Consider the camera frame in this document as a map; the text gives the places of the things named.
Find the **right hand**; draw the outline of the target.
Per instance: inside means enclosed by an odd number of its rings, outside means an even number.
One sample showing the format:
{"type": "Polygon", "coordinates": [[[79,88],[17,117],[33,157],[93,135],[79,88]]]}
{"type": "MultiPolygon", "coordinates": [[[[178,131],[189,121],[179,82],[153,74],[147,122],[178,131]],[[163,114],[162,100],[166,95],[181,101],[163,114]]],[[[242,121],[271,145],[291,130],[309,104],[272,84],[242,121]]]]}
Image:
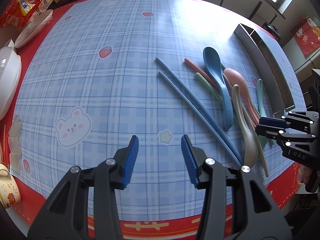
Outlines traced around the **right hand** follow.
{"type": "Polygon", "coordinates": [[[312,169],[301,165],[297,175],[297,182],[299,184],[307,184],[311,176],[312,169]]]}

